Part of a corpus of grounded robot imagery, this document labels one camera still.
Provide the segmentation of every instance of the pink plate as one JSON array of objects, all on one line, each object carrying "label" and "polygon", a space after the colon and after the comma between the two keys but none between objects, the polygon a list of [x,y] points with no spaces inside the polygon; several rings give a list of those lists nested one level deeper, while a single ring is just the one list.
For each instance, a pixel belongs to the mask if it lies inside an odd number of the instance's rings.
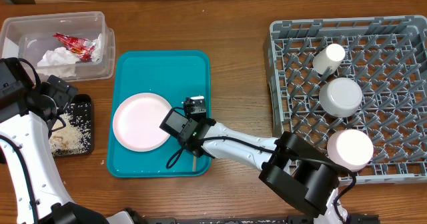
[{"label": "pink plate", "polygon": [[132,151],[160,147],[169,134],[159,128],[171,105],[161,96],[140,93],[126,99],[114,114],[113,132],[121,145]]}]

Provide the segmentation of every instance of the snack wrapper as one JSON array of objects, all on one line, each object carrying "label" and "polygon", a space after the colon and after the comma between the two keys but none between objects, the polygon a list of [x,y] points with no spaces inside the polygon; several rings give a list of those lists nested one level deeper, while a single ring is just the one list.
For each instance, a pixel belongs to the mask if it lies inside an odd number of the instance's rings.
[{"label": "snack wrapper", "polygon": [[88,39],[70,37],[59,33],[54,34],[53,37],[64,43],[67,49],[76,54],[81,60],[89,60],[92,51],[95,49],[95,43]]}]

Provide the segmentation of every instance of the dish rack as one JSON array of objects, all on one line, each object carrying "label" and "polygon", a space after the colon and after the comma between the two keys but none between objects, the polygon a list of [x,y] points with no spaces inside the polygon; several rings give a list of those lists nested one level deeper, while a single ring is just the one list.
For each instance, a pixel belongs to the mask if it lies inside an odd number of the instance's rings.
[{"label": "dish rack", "polygon": [[[417,15],[274,21],[264,45],[273,136],[295,132],[326,153],[333,133],[357,129],[374,144],[357,183],[427,182],[426,36],[427,19]],[[312,60],[332,43],[346,57],[337,71],[320,75]],[[338,77],[363,92],[358,111],[346,118],[328,115],[318,99],[320,88]],[[351,177],[340,181],[348,185]]]}]

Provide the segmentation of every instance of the wooden table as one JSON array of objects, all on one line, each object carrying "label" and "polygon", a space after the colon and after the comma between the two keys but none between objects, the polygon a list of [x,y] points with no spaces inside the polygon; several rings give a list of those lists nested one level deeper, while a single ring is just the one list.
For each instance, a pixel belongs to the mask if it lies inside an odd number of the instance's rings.
[{"label": "wooden table", "polygon": [[[213,118],[230,128],[271,136],[272,107],[262,43],[272,21],[388,15],[427,16],[427,0],[237,0],[84,3],[0,7],[8,17],[102,11],[115,31],[116,58],[131,50],[199,49],[211,60]],[[75,83],[95,104],[95,151],[56,159],[73,199],[106,216],[132,207],[146,217],[178,219],[285,217],[298,213],[270,191],[258,172],[216,159],[201,177],[116,179],[107,158],[114,78]],[[342,199],[351,213],[379,214],[382,223],[425,223],[427,184],[363,185]],[[15,194],[0,165],[0,222],[15,223]]]}]

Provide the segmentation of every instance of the blue tray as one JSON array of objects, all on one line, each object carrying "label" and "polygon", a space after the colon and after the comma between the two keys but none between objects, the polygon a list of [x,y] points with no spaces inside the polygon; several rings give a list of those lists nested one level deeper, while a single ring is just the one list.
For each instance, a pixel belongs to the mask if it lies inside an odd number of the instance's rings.
[{"label": "blue tray", "polygon": [[138,93],[158,94],[172,107],[181,107],[186,97],[203,95],[210,117],[211,81],[207,55],[201,51],[130,51],[119,58],[107,156],[108,170],[115,177],[189,177],[205,173],[211,159],[198,158],[193,171],[193,155],[186,151],[175,166],[166,169],[167,160],[180,148],[173,137],[148,152],[130,151],[120,145],[113,133],[114,113],[123,101]]}]

